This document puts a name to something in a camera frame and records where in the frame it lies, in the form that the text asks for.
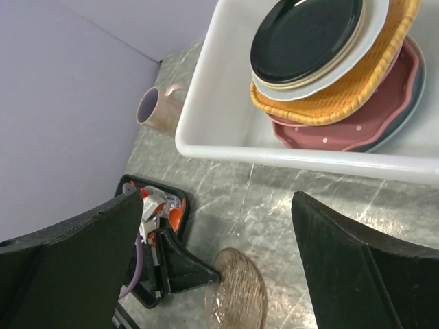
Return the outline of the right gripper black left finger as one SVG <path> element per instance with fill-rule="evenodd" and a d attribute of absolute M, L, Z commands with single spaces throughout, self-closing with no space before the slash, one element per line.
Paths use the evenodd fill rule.
<path fill-rule="evenodd" d="M 142 209 L 133 190 L 1 242 L 1 327 L 111 328 Z"/>

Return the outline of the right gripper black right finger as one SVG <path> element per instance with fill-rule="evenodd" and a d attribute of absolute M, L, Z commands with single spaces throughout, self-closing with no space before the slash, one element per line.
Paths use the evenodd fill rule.
<path fill-rule="evenodd" d="M 292 223 L 319 328 L 437 328 L 438 250 L 297 191 Z"/>

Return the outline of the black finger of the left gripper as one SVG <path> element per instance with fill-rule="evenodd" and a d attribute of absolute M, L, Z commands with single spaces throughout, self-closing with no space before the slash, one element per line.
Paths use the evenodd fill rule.
<path fill-rule="evenodd" d="M 159 259 L 164 294 L 220 281 L 220 273 L 189 252 L 169 228 L 159 230 Z"/>

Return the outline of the beige and blue plate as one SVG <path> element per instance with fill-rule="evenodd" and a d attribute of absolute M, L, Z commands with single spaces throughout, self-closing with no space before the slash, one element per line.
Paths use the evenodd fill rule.
<path fill-rule="evenodd" d="M 351 150 L 368 153 L 393 141 L 415 113 L 425 80 L 423 52 L 408 36 L 387 77 L 359 111 L 366 139 Z"/>

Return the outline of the pink polka dot plate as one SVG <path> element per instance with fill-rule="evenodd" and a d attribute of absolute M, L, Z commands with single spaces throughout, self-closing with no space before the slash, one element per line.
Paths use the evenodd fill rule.
<path fill-rule="evenodd" d="M 364 118 L 359 116 L 359 111 L 364 109 L 364 105 L 346 119 L 326 126 L 289 123 L 286 119 L 272 114 L 269 118 L 275 137 L 290 149 L 352 151 L 353 147 L 366 139 L 362 127 Z"/>

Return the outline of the woven bamboo plate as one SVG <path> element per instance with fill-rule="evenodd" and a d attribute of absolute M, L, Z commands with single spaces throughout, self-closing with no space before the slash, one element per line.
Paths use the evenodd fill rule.
<path fill-rule="evenodd" d="M 330 125 L 357 112 L 372 96 L 400 50 L 420 7 L 420 0 L 373 1 L 369 14 L 388 13 L 366 28 L 380 27 L 377 38 L 364 32 L 346 60 L 362 58 L 351 68 L 337 66 L 311 84 L 295 90 L 272 90 L 252 81 L 253 104 L 267 114 L 311 126 Z"/>

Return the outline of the white ceramic bowl plate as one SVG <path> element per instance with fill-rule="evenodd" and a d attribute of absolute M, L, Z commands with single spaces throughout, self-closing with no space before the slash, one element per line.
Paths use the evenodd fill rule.
<path fill-rule="evenodd" d="M 382 30 L 390 7 L 388 0 L 364 1 L 365 10 L 363 13 L 364 22 L 358 32 L 358 37 L 353 42 L 347 54 L 332 69 L 317 80 L 304 86 L 290 90 L 276 90 L 265 86 L 253 73 L 252 80 L 257 90 L 269 99 L 277 101 L 293 101 L 309 97 L 321 91 L 335 82 L 353 69 L 361 59 L 366 57 Z"/>

